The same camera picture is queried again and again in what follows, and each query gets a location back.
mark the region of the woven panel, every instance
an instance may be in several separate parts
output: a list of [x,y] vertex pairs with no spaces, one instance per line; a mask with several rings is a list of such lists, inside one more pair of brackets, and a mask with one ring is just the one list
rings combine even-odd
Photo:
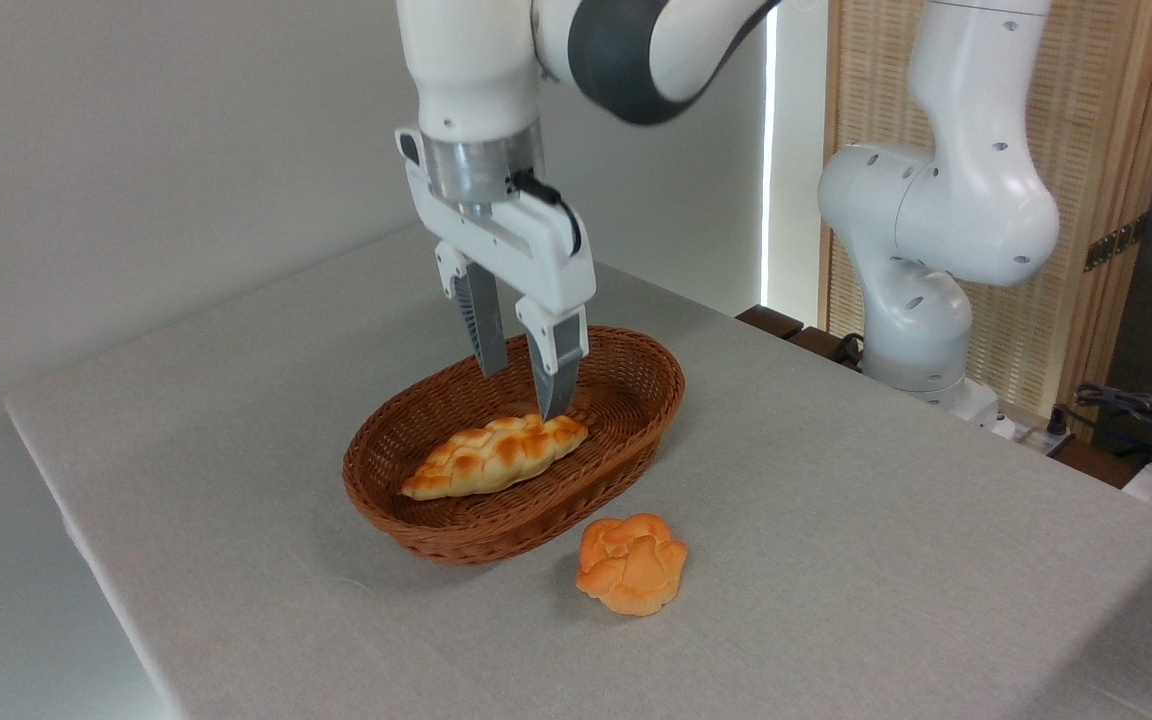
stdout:
[[[931,127],[905,88],[922,0],[844,0],[838,26],[840,146],[908,142],[932,146]],[[1056,0],[1029,92],[1029,142],[1043,181],[1061,210],[1061,237],[1043,272],[1016,288],[964,283],[973,305],[968,373],[1016,406],[1044,414],[1055,401],[1068,342],[1070,278],[1082,273],[1092,213],[1102,112],[1116,26],[1134,3]],[[828,329],[863,332],[864,302],[842,243],[831,242]]]

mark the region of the bread roll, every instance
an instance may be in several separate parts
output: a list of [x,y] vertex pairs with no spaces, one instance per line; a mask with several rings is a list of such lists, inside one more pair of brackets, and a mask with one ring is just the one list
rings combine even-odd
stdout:
[[538,414],[491,420],[485,429],[454,434],[431,452],[416,475],[403,482],[402,493],[412,500],[434,500],[498,492],[544,473],[586,437],[589,429],[566,415],[548,423]]
[[687,546],[659,516],[597,520],[579,541],[576,588],[621,615],[652,615],[679,593]]

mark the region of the oval basket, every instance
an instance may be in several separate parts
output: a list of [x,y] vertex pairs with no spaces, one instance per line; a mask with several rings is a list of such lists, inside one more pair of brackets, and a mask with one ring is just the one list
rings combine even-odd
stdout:
[[417,502],[397,488],[447,438],[502,416],[535,414],[526,336],[508,342],[509,366],[484,378],[467,357],[380,406],[344,456],[358,511],[416,555],[484,564],[548,541],[639,479],[684,393],[679,362],[645,334],[589,328],[590,353],[567,415],[589,439],[545,473],[492,495]]

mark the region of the table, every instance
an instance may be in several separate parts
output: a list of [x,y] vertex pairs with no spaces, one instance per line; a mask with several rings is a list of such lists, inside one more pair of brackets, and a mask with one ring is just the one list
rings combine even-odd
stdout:
[[582,596],[581,525],[483,568],[408,555],[339,470],[467,354],[433,244],[407,229],[10,393],[182,717],[1152,712],[1151,505],[609,268],[590,321],[666,344],[687,396],[596,516],[669,521],[677,600]]

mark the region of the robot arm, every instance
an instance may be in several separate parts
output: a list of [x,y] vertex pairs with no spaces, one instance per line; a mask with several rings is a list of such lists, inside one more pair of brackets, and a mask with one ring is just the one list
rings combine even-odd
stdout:
[[589,355],[594,264],[585,225],[544,184],[541,73],[636,124],[689,108],[776,0],[397,0],[419,129],[399,129],[444,293],[483,373],[506,364],[497,279],[522,293],[545,418]]
[[865,374],[992,427],[996,396],[965,378],[972,306],[956,279],[1011,286],[1055,249],[1056,202],[1025,136],[1025,97],[1051,0],[925,5],[909,85],[934,154],[887,143],[838,151],[820,215],[865,300]]

